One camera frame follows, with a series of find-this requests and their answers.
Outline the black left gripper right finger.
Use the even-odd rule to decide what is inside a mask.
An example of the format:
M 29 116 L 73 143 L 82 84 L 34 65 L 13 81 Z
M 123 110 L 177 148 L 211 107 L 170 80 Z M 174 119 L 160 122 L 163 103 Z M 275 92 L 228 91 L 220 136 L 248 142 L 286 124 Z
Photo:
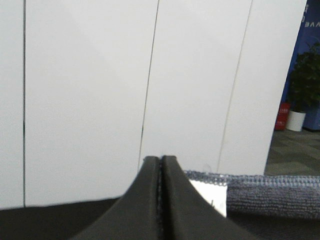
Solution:
M 175 156 L 160 160 L 160 215 L 164 240 L 251 240 L 253 235 L 223 217 L 192 186 Z

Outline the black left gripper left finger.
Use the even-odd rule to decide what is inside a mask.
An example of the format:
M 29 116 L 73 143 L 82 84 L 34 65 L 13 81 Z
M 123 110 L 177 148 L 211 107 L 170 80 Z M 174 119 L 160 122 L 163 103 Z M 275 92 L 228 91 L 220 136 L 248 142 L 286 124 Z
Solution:
M 158 240 L 160 160 L 148 156 L 123 196 L 73 240 Z

